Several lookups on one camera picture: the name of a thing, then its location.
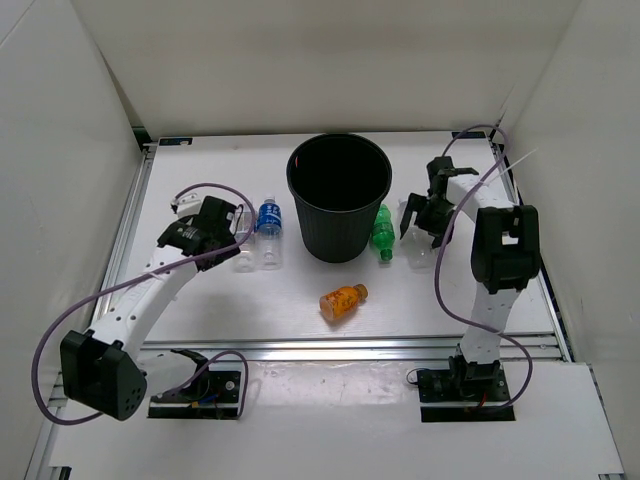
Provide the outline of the clear plastic bottle white cap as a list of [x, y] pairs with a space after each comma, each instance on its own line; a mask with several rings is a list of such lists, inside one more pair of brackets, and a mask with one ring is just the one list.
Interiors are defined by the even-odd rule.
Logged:
[[411, 217], [407, 231], [399, 240], [399, 248], [411, 270], [425, 273], [435, 267], [437, 252], [431, 247], [433, 238], [416, 227], [413, 221], [414, 216]]

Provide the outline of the clear bottle white orange label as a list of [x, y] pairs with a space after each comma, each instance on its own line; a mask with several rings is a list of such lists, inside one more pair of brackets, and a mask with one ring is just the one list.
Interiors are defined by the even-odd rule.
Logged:
[[239, 246], [239, 253], [232, 258], [233, 269], [237, 273], [250, 273], [256, 268], [255, 238], [253, 235], [251, 210], [241, 205], [233, 223], [234, 239], [239, 242], [245, 235], [247, 240]]

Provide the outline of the green plastic bottle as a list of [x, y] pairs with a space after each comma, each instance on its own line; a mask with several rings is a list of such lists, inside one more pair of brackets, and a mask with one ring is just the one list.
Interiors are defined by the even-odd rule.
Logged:
[[388, 263], [393, 259], [395, 233], [389, 208], [381, 204], [375, 217], [371, 231], [371, 243], [381, 262]]

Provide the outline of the clear bottle blue label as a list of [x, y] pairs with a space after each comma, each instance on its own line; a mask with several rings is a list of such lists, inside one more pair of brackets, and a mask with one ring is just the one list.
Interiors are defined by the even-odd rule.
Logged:
[[275, 270], [282, 265], [282, 213], [274, 195], [268, 195], [258, 210], [255, 232], [262, 269]]

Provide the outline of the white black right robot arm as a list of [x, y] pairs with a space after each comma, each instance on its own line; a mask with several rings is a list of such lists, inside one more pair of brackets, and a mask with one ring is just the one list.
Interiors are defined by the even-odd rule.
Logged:
[[[436, 299], [447, 315], [467, 326], [450, 360], [449, 387], [458, 398], [470, 400], [497, 375], [500, 342], [513, 305], [540, 270], [539, 217], [535, 207], [496, 194], [475, 169], [456, 168], [449, 156], [429, 162], [427, 174], [428, 194], [409, 195], [400, 232], [414, 225], [433, 238]], [[461, 213], [474, 222], [470, 265], [476, 295], [468, 319], [445, 305], [440, 287], [445, 246]]]

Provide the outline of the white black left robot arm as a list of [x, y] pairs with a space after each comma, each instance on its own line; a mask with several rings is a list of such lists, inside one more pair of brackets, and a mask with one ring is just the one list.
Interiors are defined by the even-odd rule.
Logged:
[[178, 292], [197, 273], [238, 254], [232, 232], [236, 206], [207, 196], [196, 213], [172, 222], [157, 240], [142, 282], [128, 286], [118, 301], [85, 332], [70, 331], [60, 345], [65, 394], [123, 421], [144, 398], [172, 390], [188, 400], [206, 396], [210, 377], [202, 355], [173, 350], [142, 360], [141, 347]]

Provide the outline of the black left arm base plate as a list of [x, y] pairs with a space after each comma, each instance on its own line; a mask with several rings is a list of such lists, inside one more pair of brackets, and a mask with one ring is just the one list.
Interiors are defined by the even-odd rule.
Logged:
[[[176, 420], [239, 420], [248, 393], [249, 364], [237, 350], [223, 350], [211, 358], [188, 349], [172, 349], [171, 358], [193, 366], [194, 378], [184, 386], [172, 386], [150, 398], [147, 417]], [[243, 370], [214, 370], [211, 365], [224, 357], [234, 357]]]

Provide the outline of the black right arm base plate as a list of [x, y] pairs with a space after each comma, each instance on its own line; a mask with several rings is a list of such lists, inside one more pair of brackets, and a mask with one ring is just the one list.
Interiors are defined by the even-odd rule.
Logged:
[[422, 423], [512, 422], [516, 420], [499, 361], [467, 363], [450, 357], [446, 369], [417, 368], [407, 375], [418, 388]]

